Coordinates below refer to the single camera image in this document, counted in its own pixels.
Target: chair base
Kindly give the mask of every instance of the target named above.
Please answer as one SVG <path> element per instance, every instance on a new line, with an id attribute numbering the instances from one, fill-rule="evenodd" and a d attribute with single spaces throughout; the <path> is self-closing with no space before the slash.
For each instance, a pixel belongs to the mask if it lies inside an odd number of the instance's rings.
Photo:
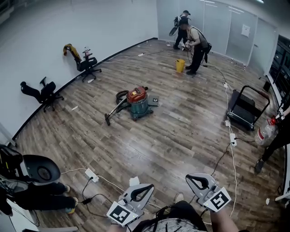
<path id="1" fill-rule="evenodd" d="M 59 94 L 58 95 L 53 95 L 50 97 L 50 99 L 48 99 L 46 102 L 45 102 L 45 107 L 43 109 L 44 113 L 46 112 L 46 108 L 48 108 L 49 106 L 52 106 L 53 108 L 53 111 L 55 111 L 55 108 L 54 108 L 54 101 L 56 99 L 62 99 L 64 100 L 63 96 L 60 96 Z"/>
<path id="2" fill-rule="evenodd" d="M 85 79 L 87 78 L 88 75 L 92 75 L 94 77 L 94 80 L 96 80 L 97 77 L 93 74 L 94 72 L 100 72 L 101 73 L 102 70 L 101 69 L 88 69 L 88 70 L 86 70 L 85 76 L 82 79 L 82 82 L 85 81 Z"/>

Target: black office chair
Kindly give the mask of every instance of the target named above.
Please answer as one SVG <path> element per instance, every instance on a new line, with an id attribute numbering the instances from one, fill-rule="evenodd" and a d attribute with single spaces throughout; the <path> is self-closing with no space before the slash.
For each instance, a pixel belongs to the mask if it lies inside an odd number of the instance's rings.
<path id="1" fill-rule="evenodd" d="M 94 76 L 94 79 L 96 79 L 97 77 L 93 73 L 94 72 L 100 72 L 100 73 L 102 72 L 101 69 L 94 69 L 94 66 L 98 63 L 98 61 L 95 57 L 89 58 L 89 56 L 91 56 L 92 53 L 90 53 L 87 56 L 84 56 L 85 60 L 83 62 L 74 53 L 71 52 L 71 54 L 77 63 L 77 70 L 80 72 L 85 70 L 84 78 L 82 79 L 82 82 L 85 81 L 85 79 L 88 75 L 92 75 L 92 76 Z"/>
<path id="2" fill-rule="evenodd" d="M 50 82 L 49 84 L 45 84 L 45 78 L 43 78 L 40 82 L 40 84 L 43 84 L 43 88 L 41 90 L 41 92 L 39 92 L 37 89 L 34 89 L 32 87 L 29 87 L 26 82 L 21 82 L 20 86 L 21 86 L 21 91 L 22 93 L 29 95 L 29 96 L 33 96 L 36 98 L 36 100 L 40 103 L 40 104 L 45 104 L 45 107 L 43 109 L 44 112 L 46 112 L 46 108 L 49 107 L 50 105 L 53 108 L 53 111 L 55 111 L 54 108 L 54 101 L 56 99 L 61 98 L 62 100 L 64 100 L 64 98 L 62 96 L 60 96 L 59 94 L 55 94 L 54 90 L 56 88 L 54 82 Z"/>

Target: shoe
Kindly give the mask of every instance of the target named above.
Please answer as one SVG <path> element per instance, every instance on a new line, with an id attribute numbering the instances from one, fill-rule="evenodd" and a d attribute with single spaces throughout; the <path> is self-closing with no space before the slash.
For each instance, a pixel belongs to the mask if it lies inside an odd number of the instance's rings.
<path id="1" fill-rule="evenodd" d="M 175 195 L 175 198 L 174 198 L 174 203 L 177 203 L 177 202 L 180 202 L 180 201 L 184 201 L 184 195 L 183 195 L 182 192 L 177 193 Z"/>
<path id="2" fill-rule="evenodd" d="M 196 72 L 194 72 L 194 71 L 192 71 L 192 70 L 189 70 L 189 71 L 186 72 L 186 74 L 187 74 L 187 75 L 195 75 Z"/>
<path id="3" fill-rule="evenodd" d="M 71 187 L 69 187 L 68 185 L 65 185 L 65 188 L 67 189 L 65 190 L 66 193 L 69 193 L 69 191 L 71 191 Z"/>
<path id="4" fill-rule="evenodd" d="M 74 211 L 75 211 L 75 209 L 76 209 L 76 206 L 78 205 L 78 199 L 77 199 L 77 198 L 73 198 L 73 199 L 74 199 L 74 201 L 75 201 L 74 208 L 66 208 L 66 209 L 65 209 L 65 212 L 66 212 L 67 214 L 72 214 L 72 213 L 74 213 Z"/>
<path id="5" fill-rule="evenodd" d="M 263 166 L 264 166 L 264 161 L 262 159 L 259 159 L 255 165 L 255 173 L 259 174 L 262 171 Z"/>

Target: person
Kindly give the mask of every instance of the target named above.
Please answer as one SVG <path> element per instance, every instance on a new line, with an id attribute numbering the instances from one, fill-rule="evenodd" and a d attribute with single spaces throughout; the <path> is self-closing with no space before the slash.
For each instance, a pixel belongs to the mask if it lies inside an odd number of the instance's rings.
<path id="1" fill-rule="evenodd" d="M 66 213 L 73 213 L 78 204 L 77 198 L 59 196 L 68 193 L 70 187 L 62 183 L 47 185 L 34 185 L 30 183 L 27 190 L 9 193 L 7 187 L 0 186 L 0 210 L 12 216 L 12 208 L 7 203 L 7 198 L 26 210 L 58 210 L 65 209 Z"/>
<path id="2" fill-rule="evenodd" d="M 189 16 L 189 15 L 191 15 L 191 14 L 189 13 L 189 11 L 188 11 L 188 10 L 185 10 L 185 11 L 182 13 L 182 15 L 180 16 L 180 19 L 187 18 L 187 16 Z M 174 46 L 173 46 L 174 49 L 176 49 L 176 50 L 180 50 L 180 48 L 178 47 L 178 45 L 179 45 L 181 39 L 183 39 L 183 44 L 185 44 L 186 41 L 187 41 L 187 32 L 186 32 L 186 30 L 182 30 L 182 29 L 179 27 L 179 28 L 178 28 L 178 36 L 177 36 L 177 39 L 176 39 L 175 44 L 174 44 Z"/>
<path id="3" fill-rule="evenodd" d="M 262 168 L 264 166 L 264 163 L 270 158 L 270 156 L 273 154 L 273 152 L 283 147 L 287 144 L 290 144 L 290 100 L 286 104 L 284 104 L 284 107 L 286 110 L 282 113 L 282 116 L 285 118 L 281 121 L 281 125 L 279 126 L 279 132 L 276 135 L 275 139 L 271 142 L 270 146 L 265 149 L 264 154 L 262 158 L 258 159 L 256 165 L 255 165 L 255 172 L 256 174 L 259 174 L 262 171 Z"/>
<path id="4" fill-rule="evenodd" d="M 156 218 L 140 222 L 133 232 L 199 232 L 207 231 L 202 218 L 194 208 L 184 201 L 183 193 L 178 193 L 174 205 L 165 207 L 156 213 Z M 238 228 L 225 209 L 210 213 L 214 232 L 238 232 Z M 126 228 L 112 223 L 108 232 L 126 232 Z"/>
<path id="5" fill-rule="evenodd" d="M 179 21 L 179 27 L 187 31 L 187 38 L 188 38 L 187 48 L 191 49 L 192 47 L 194 47 L 192 64 L 185 67 L 186 69 L 190 69 L 189 71 L 186 72 L 186 74 L 195 75 L 203 59 L 204 54 L 207 51 L 208 42 L 198 29 L 189 25 L 187 18 L 183 18 Z"/>

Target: black baseboard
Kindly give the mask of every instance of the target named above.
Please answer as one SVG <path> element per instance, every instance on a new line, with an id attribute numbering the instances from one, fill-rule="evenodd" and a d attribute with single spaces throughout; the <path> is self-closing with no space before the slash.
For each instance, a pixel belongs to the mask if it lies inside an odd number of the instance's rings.
<path id="1" fill-rule="evenodd" d="M 158 39 L 158 38 L 156 38 L 156 37 L 153 37 L 153 38 L 150 38 L 150 39 L 147 39 L 147 40 L 144 40 L 144 41 L 142 41 L 142 42 L 140 42 L 140 43 L 136 43 L 136 44 L 134 44 L 134 45 L 132 45 L 132 46 L 130 46 L 130 47 L 128 47 L 128 48 L 125 48 L 125 49 L 123 49 L 123 50 L 121 50 L 121 51 L 119 51 L 119 52 L 117 52 L 117 53 L 115 53 L 115 54 L 113 54 L 113 55 L 111 55 L 111 56 L 109 56 L 109 57 L 107 57 L 107 58 L 105 58 L 105 59 L 103 59 L 102 61 L 100 61 L 99 63 L 97 63 L 96 65 L 95 65 L 95 67 L 96 66 L 98 66 L 98 65 L 100 65 L 102 62 L 104 62 L 104 61 L 107 61 L 108 59 L 111 59 L 111 58 L 113 58 L 114 56 L 116 56 L 116 55 L 119 55 L 120 53 L 122 53 L 122 52 L 124 52 L 124 51 L 126 51 L 126 50 L 128 50 L 128 49 L 131 49 L 131 48 L 133 48 L 133 47 L 135 47 L 135 46 L 137 46 L 137 45 L 139 45 L 139 44 L 142 44 L 142 43 L 144 43 L 144 42 L 146 42 L 146 41 L 149 41 L 149 40 L 153 40 L 153 39 Z M 60 89 L 58 89 L 55 93 L 56 94 L 59 94 L 63 89 L 65 89 L 68 85 L 70 85 L 71 83 L 73 83 L 76 79 L 77 79 L 77 77 L 79 77 L 79 76 L 81 76 L 81 75 L 83 75 L 85 72 L 82 72 L 82 73 L 80 73 L 79 75 L 77 75 L 75 78 L 73 78 L 72 80 L 70 80 L 68 83 L 66 83 L 64 86 L 62 86 Z M 32 115 L 25 121 L 25 123 L 19 128 L 19 130 L 16 132 L 16 134 L 13 136 L 13 138 L 12 138 L 12 140 L 15 140 L 15 138 L 18 136 L 18 134 L 22 131 L 22 129 L 26 126 L 26 124 L 38 113 L 38 111 L 40 111 L 40 109 L 42 108 L 44 106 L 44 104 L 42 104 L 40 107 L 38 107 L 33 113 L 32 113 Z"/>

